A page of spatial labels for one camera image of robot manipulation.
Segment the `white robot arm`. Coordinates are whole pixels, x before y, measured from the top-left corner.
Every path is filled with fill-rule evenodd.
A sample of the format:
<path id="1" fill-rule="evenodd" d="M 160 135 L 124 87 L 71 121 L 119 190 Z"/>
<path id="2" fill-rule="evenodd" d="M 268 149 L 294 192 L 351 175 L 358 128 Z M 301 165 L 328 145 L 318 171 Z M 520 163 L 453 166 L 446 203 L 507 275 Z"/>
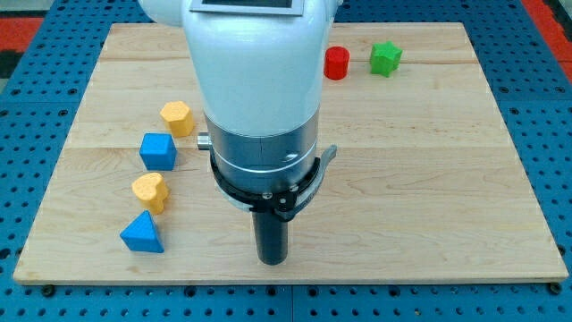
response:
<path id="1" fill-rule="evenodd" d="M 182 28 L 215 179 L 238 208 L 290 221 L 335 156 L 316 152 L 324 54 L 338 0 L 140 0 Z"/>

